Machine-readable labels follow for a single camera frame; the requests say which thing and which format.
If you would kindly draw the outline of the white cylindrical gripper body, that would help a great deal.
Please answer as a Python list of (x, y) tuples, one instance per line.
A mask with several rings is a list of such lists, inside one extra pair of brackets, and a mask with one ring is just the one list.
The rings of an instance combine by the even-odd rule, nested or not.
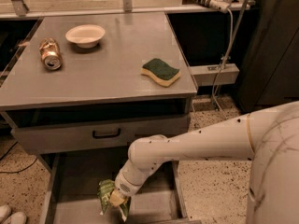
[(125, 196), (134, 196), (144, 184), (144, 178), (140, 175), (133, 175), (120, 171), (115, 179), (115, 187)]

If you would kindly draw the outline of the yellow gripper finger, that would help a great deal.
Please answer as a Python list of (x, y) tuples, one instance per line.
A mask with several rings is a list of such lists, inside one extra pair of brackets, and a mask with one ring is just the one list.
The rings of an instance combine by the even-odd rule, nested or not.
[(109, 202), (112, 206), (119, 206), (122, 203), (124, 203), (126, 201), (127, 197), (125, 195), (123, 195), (120, 191), (118, 191), (117, 189), (114, 189), (111, 192), (110, 198), (109, 198)]

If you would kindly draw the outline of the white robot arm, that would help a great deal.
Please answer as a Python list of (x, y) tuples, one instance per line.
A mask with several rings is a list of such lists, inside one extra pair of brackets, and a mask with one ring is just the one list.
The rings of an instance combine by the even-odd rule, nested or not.
[(139, 138), (115, 179), (134, 196), (168, 161), (251, 160), (247, 224), (299, 224), (299, 102), (273, 106), (167, 138)]

